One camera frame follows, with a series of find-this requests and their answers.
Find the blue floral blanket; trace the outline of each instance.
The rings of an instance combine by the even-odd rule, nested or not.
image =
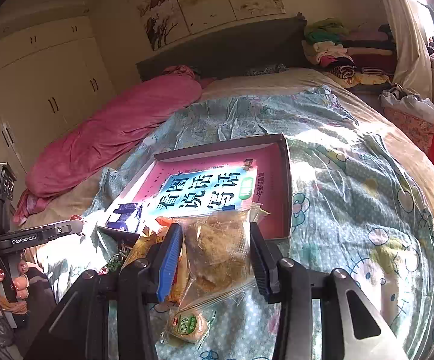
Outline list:
[[[434,223],[419,186],[386,150],[378,135],[358,122],[327,86],[294,95],[239,96],[196,103],[176,112],[149,135],[118,169],[105,169],[100,192],[85,215],[118,196],[156,153],[250,135],[283,133],[292,172],[292,228],[288,255],[307,268],[345,268],[380,310],[409,359],[424,359],[434,346]],[[49,262],[55,295],[88,268],[99,269],[115,243],[93,230],[75,256]],[[270,359],[278,305],[256,288],[236,304],[218,306],[200,349],[156,344],[160,359]],[[152,311],[156,340],[168,313]],[[111,358],[117,358],[115,323]],[[319,305],[314,304],[313,354],[320,357]]]

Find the open box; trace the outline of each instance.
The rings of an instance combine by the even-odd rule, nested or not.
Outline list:
[[[201,183],[198,192],[196,181]],[[224,186],[232,189],[222,193]],[[232,201],[219,204],[222,195],[226,195],[225,199],[231,196]],[[141,223],[142,211],[149,224],[150,217],[154,221],[157,216],[197,215],[201,209],[232,209],[246,200],[260,203],[270,214],[259,223],[264,238],[282,239],[290,231],[291,199],[285,137],[260,135],[156,154],[112,202],[97,225],[117,240],[132,241],[145,226],[145,221]],[[135,228],[125,225],[129,218],[134,223],[138,220]]]

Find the beige bed sheet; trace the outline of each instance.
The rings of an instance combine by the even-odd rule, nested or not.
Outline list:
[[[390,153],[403,165],[424,191],[434,215],[434,166],[396,126],[374,111],[358,97],[340,85],[311,69],[289,69],[283,73],[264,76],[233,77],[215,81],[202,93],[200,101],[234,95],[284,95],[297,93],[308,87],[328,85],[340,99],[342,105],[360,122],[360,127],[382,136]],[[116,159],[108,166],[118,168],[128,154]],[[101,171],[76,186],[72,191],[53,200],[48,207],[27,220],[25,227],[68,219],[72,214],[81,215],[90,206],[98,192]],[[36,251],[29,251],[29,258]]]

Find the dark gray headboard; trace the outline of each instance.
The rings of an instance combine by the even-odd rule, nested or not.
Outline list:
[[[187,65],[203,78],[242,76],[250,68],[283,63],[309,67],[301,41],[307,21],[302,14],[237,25],[179,44],[137,63],[142,81],[150,80],[172,65]]]

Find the curtain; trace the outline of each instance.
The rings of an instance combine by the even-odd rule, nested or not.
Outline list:
[[[432,99],[432,70],[417,3],[413,0],[383,0],[383,3],[397,45],[394,83]]]

